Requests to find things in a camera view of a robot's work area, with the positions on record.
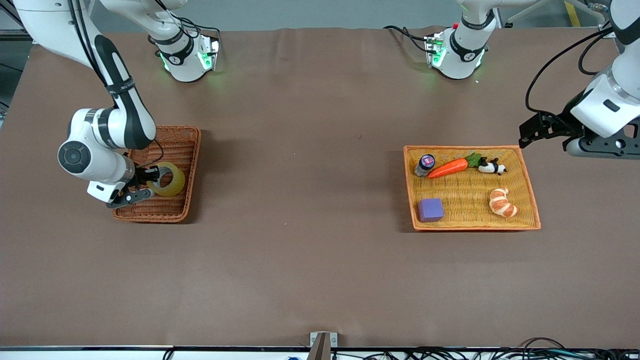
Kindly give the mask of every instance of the purple cube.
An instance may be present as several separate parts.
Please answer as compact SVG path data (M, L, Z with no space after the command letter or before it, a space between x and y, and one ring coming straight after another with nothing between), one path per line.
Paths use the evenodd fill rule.
M436 222L444 217L442 200L438 198L420 200L418 210L420 212L420 222Z

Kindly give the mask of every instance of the brown wicker basket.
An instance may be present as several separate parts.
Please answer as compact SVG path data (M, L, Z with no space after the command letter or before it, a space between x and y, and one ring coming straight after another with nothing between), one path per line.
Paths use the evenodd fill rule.
M473 152L487 158L499 158L508 172L502 176L483 174L475 168L448 176L428 179L418 177L414 169L420 157L432 154L436 167ZM427 231L514 231L540 229L538 206L533 195L529 174L518 146L405 146L404 172L409 194L413 228ZM509 201L518 207L518 214L503 218L489 208L489 194L500 187L509 189ZM440 198L445 217L437 222L420 222L418 203L422 199Z
M186 180L184 188L173 197L155 195L149 200L114 209L113 217L131 222L183 221L189 213L198 151L200 150L200 137L200 130L197 127L158 126L156 140L164 149L162 161L169 161L182 170ZM156 159L160 153L160 148L156 143L152 143L146 149L129 151L129 157L133 162L142 164Z

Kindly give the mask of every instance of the table surface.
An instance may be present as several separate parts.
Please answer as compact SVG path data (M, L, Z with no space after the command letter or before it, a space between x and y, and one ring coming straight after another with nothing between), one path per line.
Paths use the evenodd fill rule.
M640 163L534 143L531 232L417 233L404 180L404 145L517 143L530 80L592 31L500 29L462 81L386 30L224 33L220 71L195 83L164 72L146 35L110 35L157 123L203 130L190 216L157 225L114 220L57 164L71 115L110 100L90 69L34 47L0 131L0 344L297 345L331 330L343 346L637 347ZM579 53L534 106L583 89ZM586 66L615 54L601 42Z

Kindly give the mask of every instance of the toy croissant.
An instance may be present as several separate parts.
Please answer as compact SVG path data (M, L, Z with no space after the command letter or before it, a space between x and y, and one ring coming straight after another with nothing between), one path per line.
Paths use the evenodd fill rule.
M489 196L491 210L502 217L510 218L518 213L518 208L507 200L509 189L497 188Z

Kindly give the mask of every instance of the tape roll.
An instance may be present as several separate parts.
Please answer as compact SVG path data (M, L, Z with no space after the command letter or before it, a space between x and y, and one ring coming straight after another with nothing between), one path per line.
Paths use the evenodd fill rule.
M160 178L156 182L147 181L147 186L154 191L154 193L164 196L164 197L172 197L178 195L180 191L184 188L184 173L173 163L164 161L156 164L158 169L160 169ZM160 187L160 180L166 174L172 173L173 179L169 183L169 185L165 187Z

